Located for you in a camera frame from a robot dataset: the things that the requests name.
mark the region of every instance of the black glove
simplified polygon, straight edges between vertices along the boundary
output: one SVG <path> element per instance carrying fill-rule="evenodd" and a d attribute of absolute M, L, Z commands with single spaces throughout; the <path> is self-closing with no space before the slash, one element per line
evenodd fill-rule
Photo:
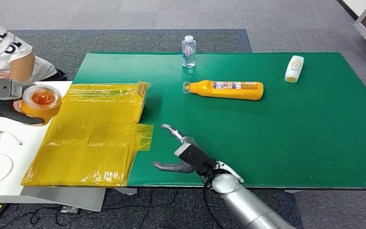
<path fill-rule="evenodd" d="M 42 118 L 33 118 L 17 112 L 15 108 L 13 108 L 14 101 L 15 100 L 0 100 L 0 117 L 5 117 L 29 125 L 44 123 Z"/>

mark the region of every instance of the yellow bag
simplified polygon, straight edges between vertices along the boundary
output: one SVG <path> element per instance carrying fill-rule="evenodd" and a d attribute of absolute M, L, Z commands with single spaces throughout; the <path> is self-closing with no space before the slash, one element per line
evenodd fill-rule
<path fill-rule="evenodd" d="M 73 84 L 62 100 L 24 186 L 125 186 L 152 125 L 138 124 L 148 84 Z"/>

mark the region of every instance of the black power cord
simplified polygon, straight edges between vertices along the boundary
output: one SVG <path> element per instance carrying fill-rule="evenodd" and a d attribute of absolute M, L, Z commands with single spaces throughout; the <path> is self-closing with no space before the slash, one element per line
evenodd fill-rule
<path fill-rule="evenodd" d="M 174 203 L 175 203 L 175 201 L 176 201 L 176 197 L 177 197 L 178 193 L 179 193 L 179 189 L 177 189 L 177 190 L 176 190 L 175 194 L 173 195 L 173 198 L 172 198 L 171 202 L 169 202 L 169 203 L 166 203 L 166 204 L 159 204 L 159 205 L 151 206 L 151 205 L 152 205 L 152 201 L 153 201 L 153 197 L 152 197 L 153 192 L 151 192 L 151 195 L 150 195 L 150 203 L 149 203 L 149 205 L 148 205 L 148 206 L 126 205 L 126 206 L 120 206 L 120 207 L 114 207 L 114 208 L 104 208 L 104 209 L 103 209 L 102 211 L 100 211 L 100 212 L 91 212 L 91 213 L 86 213 L 86 214 L 83 214 L 83 215 L 81 215 L 81 216 L 75 217 L 75 218 L 73 218 L 73 219 L 69 220 L 69 221 L 68 221 L 68 222 L 66 222 L 66 223 L 61 223 L 61 222 L 59 221 L 59 212 L 60 212 L 59 210 L 60 210 L 60 208 L 61 208 L 61 207 L 42 207 L 42 208 L 38 208 L 38 209 L 37 209 L 37 210 L 35 210 L 35 211 L 30 211 L 30 212 L 26 212 L 26 213 L 24 213 L 23 215 L 21 215 L 21 216 L 19 216 L 19 217 L 15 218 L 15 219 L 13 219 L 12 221 L 10 221 L 9 223 L 5 224 L 5 225 L 4 225 L 3 227 L 1 227 L 0 229 L 3 229 L 3 228 L 5 228 L 5 227 L 9 226 L 10 224 L 12 224 L 13 222 L 15 222 L 15 221 L 17 221 L 17 220 L 19 220 L 19 219 L 21 219 L 21 218 L 25 217 L 26 215 L 30 215 L 30 214 L 31 214 L 31 217 L 30 217 L 30 219 L 29 219 L 30 224 L 32 224 L 32 225 L 33 225 L 33 224 L 37 224 L 37 223 L 40 221 L 40 219 L 41 219 L 41 218 L 37 215 L 37 213 L 38 213 L 39 211 L 43 210 L 43 209 L 56 209 L 56 210 L 57 210 L 57 213 L 55 214 L 55 223 L 56 223 L 58 226 L 65 227 L 65 226 L 70 225 L 70 224 L 71 224 L 71 223 L 73 223 L 74 221 L 79 220 L 79 219 L 81 219 L 81 218 L 83 218 L 83 217 L 85 217 L 85 216 L 87 216 L 87 215 L 96 215 L 96 214 L 101 214 L 101 213 L 106 212 L 106 211 L 118 210 L 118 209 L 122 209 L 122 208 L 147 208 L 147 209 L 148 209 L 148 211 L 145 213 L 144 218 L 143 218 L 143 219 L 142 219 L 142 221 L 140 222 L 140 227 L 139 227 L 139 228 L 142 228 L 143 223 L 144 223 L 144 221 L 145 221 L 145 219 L 146 219 L 146 217 L 147 217 L 147 215 L 148 215 L 148 213 L 149 213 L 149 210 L 150 210 L 151 208 L 163 207 L 163 206 L 168 206 L 168 205 L 172 205 L 172 204 L 174 204 Z M 10 214 L 12 214 L 12 213 L 13 213 L 13 212 L 15 212 L 18 208 L 19 208 L 19 205 L 17 206 L 17 208 L 16 208 L 15 210 L 13 210 L 12 212 L 8 213 L 7 215 L 5 215 L 5 216 L 1 217 L 1 218 L 0 218 L 0 220 L 1 220 L 1 219 L 3 219 L 4 217 L 7 217 L 7 216 L 8 216 L 8 215 L 10 215 Z"/>
<path fill-rule="evenodd" d="M 215 217 L 215 215 L 213 214 L 213 212 L 211 211 L 210 205 L 208 204 L 208 199 L 207 199 L 207 188 L 209 186 L 209 184 L 211 183 L 211 180 L 216 177 L 218 174 L 223 173 L 223 171 L 218 171 L 217 173 L 213 174 L 211 169 L 208 170 L 208 173 L 210 174 L 209 177 L 207 178 L 207 181 L 204 183 L 203 186 L 203 199 L 204 199 L 204 204 L 205 207 L 207 208 L 208 212 L 210 213 L 211 217 L 213 218 L 213 220 L 215 221 L 215 223 L 221 228 L 224 229 L 224 227 L 222 226 L 222 224 L 220 223 L 220 221 L 217 220 L 217 217 Z"/>

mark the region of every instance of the orange bottle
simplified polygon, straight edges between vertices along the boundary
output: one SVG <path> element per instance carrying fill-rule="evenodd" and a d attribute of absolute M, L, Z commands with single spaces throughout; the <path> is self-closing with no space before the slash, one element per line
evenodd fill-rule
<path fill-rule="evenodd" d="M 203 80 L 197 83 L 183 83 L 183 92 L 202 96 L 258 100 L 263 95 L 261 82 L 233 82 Z"/>
<path fill-rule="evenodd" d="M 20 107 L 28 116 L 44 119 L 47 124 L 60 111 L 62 96 L 60 92 L 46 85 L 33 85 L 23 93 Z"/>

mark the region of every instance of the white bottle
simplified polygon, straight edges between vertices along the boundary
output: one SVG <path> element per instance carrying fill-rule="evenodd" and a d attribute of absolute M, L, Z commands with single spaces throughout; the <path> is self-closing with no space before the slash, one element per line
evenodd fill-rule
<path fill-rule="evenodd" d="M 304 58 L 302 56 L 293 56 L 288 64 L 284 80 L 289 83 L 296 83 L 301 74 L 303 65 Z"/>
<path fill-rule="evenodd" d="M 195 66 L 195 50 L 196 42 L 193 36 L 185 36 L 182 41 L 183 67 L 193 68 Z"/>

